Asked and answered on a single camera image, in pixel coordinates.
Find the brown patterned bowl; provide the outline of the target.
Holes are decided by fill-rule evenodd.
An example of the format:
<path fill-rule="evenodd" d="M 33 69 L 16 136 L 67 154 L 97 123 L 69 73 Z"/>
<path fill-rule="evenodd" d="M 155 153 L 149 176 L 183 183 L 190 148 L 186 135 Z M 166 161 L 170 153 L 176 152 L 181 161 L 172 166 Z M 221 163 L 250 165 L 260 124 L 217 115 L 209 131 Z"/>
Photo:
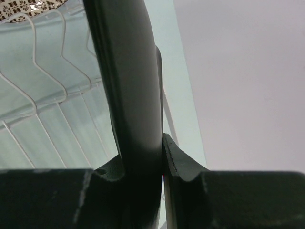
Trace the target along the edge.
<path fill-rule="evenodd" d="M 38 16 L 48 10 L 57 9 L 67 0 L 0 0 L 0 21 L 25 13 L 30 17 Z"/>

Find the square black floral plate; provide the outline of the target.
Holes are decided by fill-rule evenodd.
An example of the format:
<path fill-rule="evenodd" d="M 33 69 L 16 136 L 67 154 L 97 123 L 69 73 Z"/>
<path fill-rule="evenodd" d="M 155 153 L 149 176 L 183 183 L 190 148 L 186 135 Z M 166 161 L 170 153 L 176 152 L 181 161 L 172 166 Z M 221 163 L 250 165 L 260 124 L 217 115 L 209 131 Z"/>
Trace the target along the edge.
<path fill-rule="evenodd" d="M 155 229 L 162 189 L 162 84 L 142 0 L 86 0 L 85 12 L 124 170 L 122 225 Z"/>

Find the white wire dish rack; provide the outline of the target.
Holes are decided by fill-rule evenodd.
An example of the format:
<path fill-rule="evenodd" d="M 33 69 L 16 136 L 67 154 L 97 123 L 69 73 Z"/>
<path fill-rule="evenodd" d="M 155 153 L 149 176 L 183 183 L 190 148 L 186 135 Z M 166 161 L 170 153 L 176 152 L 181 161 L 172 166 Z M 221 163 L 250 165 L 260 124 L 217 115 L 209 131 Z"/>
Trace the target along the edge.
<path fill-rule="evenodd" d="M 80 0 L 0 21 L 1 168 L 98 168 L 117 155 Z"/>

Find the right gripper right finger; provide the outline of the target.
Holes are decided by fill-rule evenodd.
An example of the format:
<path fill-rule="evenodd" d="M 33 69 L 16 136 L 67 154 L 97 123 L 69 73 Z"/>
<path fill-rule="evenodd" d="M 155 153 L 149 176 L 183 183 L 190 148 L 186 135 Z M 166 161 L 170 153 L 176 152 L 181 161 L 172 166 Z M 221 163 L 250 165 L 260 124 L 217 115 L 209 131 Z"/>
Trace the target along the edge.
<path fill-rule="evenodd" d="M 211 171 L 163 136 L 169 229 L 302 229 L 305 176 L 291 171 Z"/>

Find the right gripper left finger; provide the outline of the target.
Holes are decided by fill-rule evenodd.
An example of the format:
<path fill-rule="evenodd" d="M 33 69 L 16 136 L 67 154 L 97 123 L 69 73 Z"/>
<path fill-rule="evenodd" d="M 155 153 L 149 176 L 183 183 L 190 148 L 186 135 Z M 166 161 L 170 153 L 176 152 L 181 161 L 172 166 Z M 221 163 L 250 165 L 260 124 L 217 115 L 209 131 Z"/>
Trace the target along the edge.
<path fill-rule="evenodd" d="M 124 172 L 119 156 L 92 169 L 0 172 L 3 229 L 120 229 Z"/>

